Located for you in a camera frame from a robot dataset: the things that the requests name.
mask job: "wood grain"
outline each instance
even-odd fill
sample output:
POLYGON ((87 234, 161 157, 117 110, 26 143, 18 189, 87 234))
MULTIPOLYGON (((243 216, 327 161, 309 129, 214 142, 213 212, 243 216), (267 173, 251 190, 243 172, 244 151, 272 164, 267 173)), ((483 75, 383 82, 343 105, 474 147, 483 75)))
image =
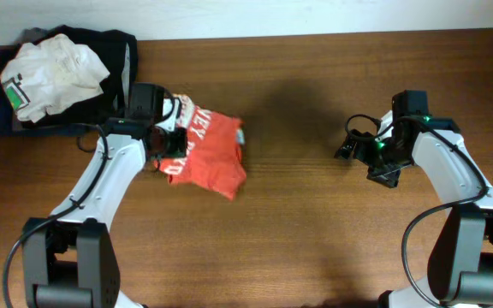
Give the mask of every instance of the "wood grain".
MULTIPOLYGON (((456 120, 493 184, 493 29, 139 42, 139 53, 138 81, 239 116, 246 133, 234 202, 148 172, 129 187, 111 236, 123 291, 150 307, 345 307, 405 287, 401 236, 438 204, 430 182, 412 168, 389 190, 332 158, 348 116, 382 116, 404 89, 456 120)), ((0 138, 0 306, 23 223, 59 204, 89 160, 72 138, 0 138)), ((416 276, 442 225, 414 230, 416 276)), ((11 270, 24 307, 20 255, 11 270)))

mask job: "white cloth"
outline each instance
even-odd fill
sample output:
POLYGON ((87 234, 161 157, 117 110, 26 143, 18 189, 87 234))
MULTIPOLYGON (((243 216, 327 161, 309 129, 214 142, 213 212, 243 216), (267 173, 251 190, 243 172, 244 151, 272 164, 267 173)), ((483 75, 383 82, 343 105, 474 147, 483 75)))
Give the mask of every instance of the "white cloth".
POLYGON ((169 113, 172 112, 170 117, 165 120, 161 121, 159 123, 156 123, 155 126, 160 127, 167 132, 174 132, 175 131, 175 126, 176 126, 176 118, 179 117, 178 115, 178 109, 180 108, 180 99, 175 98, 175 104, 172 104, 172 101, 170 98, 166 98, 163 100, 163 116, 168 116, 169 113))
POLYGON ((38 45, 24 44, 0 81, 18 119, 37 122, 102 94, 100 81, 109 75, 88 46, 58 34, 38 45))

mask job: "wooden table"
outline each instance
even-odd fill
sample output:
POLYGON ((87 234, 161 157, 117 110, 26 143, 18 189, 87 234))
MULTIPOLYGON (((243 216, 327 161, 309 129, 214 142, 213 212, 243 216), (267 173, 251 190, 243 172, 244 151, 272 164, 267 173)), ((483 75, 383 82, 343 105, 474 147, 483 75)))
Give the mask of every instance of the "wooden table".
MULTIPOLYGON (((404 89, 456 120, 493 184, 493 30, 140 42, 139 53, 138 81, 239 116, 246 134, 234 202, 149 172, 130 185, 111 236, 122 290, 150 307, 345 307, 405 287, 401 236, 439 203, 430 182, 411 168, 386 189, 332 158, 348 116, 383 116, 404 89)), ((73 138, 0 138, 0 306, 23 223, 59 204, 90 159, 73 138)), ((413 232, 417 277, 443 220, 413 232)), ((20 253, 10 290, 25 306, 20 253)))

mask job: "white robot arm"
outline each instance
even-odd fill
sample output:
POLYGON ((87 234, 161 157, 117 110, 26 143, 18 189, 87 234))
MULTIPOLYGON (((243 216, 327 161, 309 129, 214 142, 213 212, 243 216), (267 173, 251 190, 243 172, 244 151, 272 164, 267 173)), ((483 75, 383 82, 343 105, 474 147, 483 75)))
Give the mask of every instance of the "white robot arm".
MULTIPOLYGON (((110 134, 107 136, 109 161, 107 162, 100 180, 82 204, 81 210, 75 210, 59 218, 59 222, 83 223, 87 219, 95 219, 104 223, 110 231, 111 222, 117 208, 133 178, 144 168, 146 149, 142 140, 133 139, 130 135, 110 134)), ((102 163, 104 145, 98 140, 97 149, 91 162, 80 177, 72 192, 52 212, 52 215, 66 210, 72 205, 72 198, 80 196, 92 182, 102 163)), ((143 305, 134 303, 120 289, 117 294, 115 308, 142 308, 143 305)))
POLYGON ((27 305, 30 308, 142 308, 121 291, 121 274, 111 245, 111 223, 133 178, 147 157, 186 156, 186 131, 175 128, 181 103, 166 89, 135 84, 125 118, 103 127, 91 162, 72 192, 48 218, 30 218, 13 246, 3 271, 22 245, 27 305), (77 261, 58 260, 68 249, 77 261))
MULTIPOLYGON (((452 131, 437 130, 444 138, 456 145, 471 159, 464 144, 463 137, 452 131)), ((463 200, 477 195, 480 183, 471 169, 456 153, 437 139, 432 133, 420 133, 413 147, 413 161, 421 167, 429 177, 431 184, 440 198, 446 204, 463 200)), ((482 209, 493 210, 493 186, 485 179, 489 191, 474 204, 482 209)), ((427 276, 417 281, 421 290, 437 301, 430 290, 427 276)), ((389 308, 431 308, 413 289, 406 287, 389 294, 389 308)), ((457 304, 454 308, 475 308, 478 305, 457 304)))
POLYGON ((418 165, 444 205, 422 213, 408 226, 402 257, 412 286, 388 291, 379 308, 493 306, 493 253, 481 253, 483 240, 493 244, 493 186, 466 150, 450 119, 432 118, 425 92, 404 91, 393 109, 373 121, 378 134, 349 131, 335 157, 353 157, 369 166, 369 180, 398 185, 401 169, 418 165), (428 276, 415 282, 407 267, 406 240, 415 223, 439 210, 448 219, 431 254, 428 276))

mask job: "pile of clothes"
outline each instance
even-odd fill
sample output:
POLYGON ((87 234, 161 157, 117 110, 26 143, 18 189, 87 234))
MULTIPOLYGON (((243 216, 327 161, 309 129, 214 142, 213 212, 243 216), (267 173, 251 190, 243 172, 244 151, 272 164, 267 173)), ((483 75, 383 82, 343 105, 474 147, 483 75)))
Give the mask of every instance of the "pile of clothes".
POLYGON ((120 116, 138 71, 133 35, 61 26, 26 37, 0 52, 0 135, 76 135, 74 123, 120 116))

